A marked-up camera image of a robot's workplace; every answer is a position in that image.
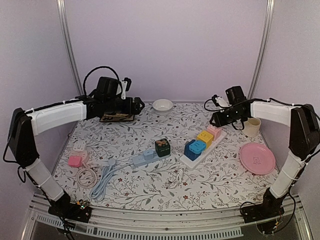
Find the pink cube plug adapter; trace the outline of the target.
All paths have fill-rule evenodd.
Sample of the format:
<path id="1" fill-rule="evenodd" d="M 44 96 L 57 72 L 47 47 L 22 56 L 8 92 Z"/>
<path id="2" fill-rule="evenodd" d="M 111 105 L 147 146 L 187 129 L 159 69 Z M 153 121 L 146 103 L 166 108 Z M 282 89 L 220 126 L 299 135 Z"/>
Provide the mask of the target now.
<path id="1" fill-rule="evenodd" d="M 212 140 L 216 141 L 221 136 L 222 128 L 213 125 L 208 125 L 206 131 L 213 136 Z"/>

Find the yellow cube plug adapter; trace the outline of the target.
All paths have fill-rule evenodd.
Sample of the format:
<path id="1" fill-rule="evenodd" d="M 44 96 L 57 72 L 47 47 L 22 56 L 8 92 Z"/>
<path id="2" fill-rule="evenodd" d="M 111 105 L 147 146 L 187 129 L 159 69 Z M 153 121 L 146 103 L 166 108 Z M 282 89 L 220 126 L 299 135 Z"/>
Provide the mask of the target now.
<path id="1" fill-rule="evenodd" d="M 199 140 L 205 143 L 206 149 L 212 144 L 213 139 L 214 139 L 214 136 L 206 130 L 203 130 L 202 132 L 200 132 L 196 137 L 196 140 Z"/>

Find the light blue cube adapter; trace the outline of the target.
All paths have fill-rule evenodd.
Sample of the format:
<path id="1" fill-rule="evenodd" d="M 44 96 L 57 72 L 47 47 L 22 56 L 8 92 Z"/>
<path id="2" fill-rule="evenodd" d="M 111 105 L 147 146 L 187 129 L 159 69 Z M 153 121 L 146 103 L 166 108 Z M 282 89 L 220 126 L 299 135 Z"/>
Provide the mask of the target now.
<path id="1" fill-rule="evenodd" d="M 191 152 L 192 155 L 199 156 L 206 149 L 206 147 L 207 147 L 206 143 L 203 142 L 202 140 L 194 140 L 189 145 L 189 151 Z"/>

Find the white long power strip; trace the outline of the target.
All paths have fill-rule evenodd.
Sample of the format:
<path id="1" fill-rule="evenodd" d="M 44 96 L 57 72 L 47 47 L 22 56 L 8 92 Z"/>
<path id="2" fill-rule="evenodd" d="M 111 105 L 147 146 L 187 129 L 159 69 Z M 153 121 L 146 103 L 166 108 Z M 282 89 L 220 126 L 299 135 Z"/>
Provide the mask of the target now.
<path id="1" fill-rule="evenodd" d="M 194 161 L 191 161 L 189 158 L 187 158 L 184 154 L 179 158 L 179 162 L 184 165 L 189 170 L 194 170 L 200 163 L 202 163 L 215 148 L 222 143 L 222 141 L 226 138 L 227 133 L 222 130 L 220 137 L 216 141 L 212 141 L 212 144 L 205 149 L 201 155 L 196 156 L 196 159 Z"/>

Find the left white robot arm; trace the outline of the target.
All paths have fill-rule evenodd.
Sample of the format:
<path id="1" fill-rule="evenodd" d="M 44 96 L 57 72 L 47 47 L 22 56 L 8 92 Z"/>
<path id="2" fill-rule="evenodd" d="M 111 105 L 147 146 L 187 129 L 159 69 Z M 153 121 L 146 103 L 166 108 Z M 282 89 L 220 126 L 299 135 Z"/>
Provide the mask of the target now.
<path id="1" fill-rule="evenodd" d="M 13 111 L 5 148 L 11 150 L 13 163 L 23 168 L 48 198 L 55 202 L 55 209 L 63 217 L 70 217 L 74 213 L 74 205 L 68 201 L 68 194 L 40 160 L 35 136 L 65 124 L 102 118 L 104 114 L 139 115 L 145 103 L 139 97 L 126 97 L 130 86 L 129 78 L 120 81 L 102 76 L 96 89 L 89 95 L 29 111 L 22 108 Z"/>

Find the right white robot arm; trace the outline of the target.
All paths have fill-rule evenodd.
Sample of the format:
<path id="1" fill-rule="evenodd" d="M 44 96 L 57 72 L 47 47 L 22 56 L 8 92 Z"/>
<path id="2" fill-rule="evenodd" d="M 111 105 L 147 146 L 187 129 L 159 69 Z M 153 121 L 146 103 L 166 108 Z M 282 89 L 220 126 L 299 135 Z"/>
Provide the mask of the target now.
<path id="1" fill-rule="evenodd" d="M 227 101 L 217 95 L 211 98 L 217 107 L 209 121 L 212 126 L 223 127 L 258 118 L 290 128 L 287 158 L 268 190 L 274 199 L 286 196 L 309 161 L 320 152 L 317 148 L 320 144 L 320 117 L 310 104 L 289 104 L 274 98 L 248 99 L 240 86 L 228 88 L 225 93 Z"/>

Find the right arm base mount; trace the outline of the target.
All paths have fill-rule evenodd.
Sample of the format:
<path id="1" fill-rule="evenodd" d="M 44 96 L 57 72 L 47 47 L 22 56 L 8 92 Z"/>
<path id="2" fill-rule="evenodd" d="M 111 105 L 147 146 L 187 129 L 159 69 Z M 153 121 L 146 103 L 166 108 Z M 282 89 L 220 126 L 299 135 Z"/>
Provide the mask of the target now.
<path id="1" fill-rule="evenodd" d="M 255 204 L 250 201 L 242 203 L 239 207 L 239 212 L 246 224 L 271 219 L 257 224 L 257 229 L 264 235 L 272 235 L 276 232 L 285 213 L 281 204 L 275 207 L 268 207 L 263 203 Z"/>

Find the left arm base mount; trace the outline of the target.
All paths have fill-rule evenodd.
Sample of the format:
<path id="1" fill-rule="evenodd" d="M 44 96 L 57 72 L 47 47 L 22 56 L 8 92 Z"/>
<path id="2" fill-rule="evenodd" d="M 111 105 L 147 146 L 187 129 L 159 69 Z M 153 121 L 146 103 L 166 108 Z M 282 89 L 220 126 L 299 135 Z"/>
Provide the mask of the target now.
<path id="1" fill-rule="evenodd" d="M 82 223 L 88 223 L 92 208 L 90 202 L 86 200 L 79 200 L 77 202 L 63 202 L 62 204 L 50 200 L 50 207 L 48 213 L 62 219 L 78 221 Z"/>

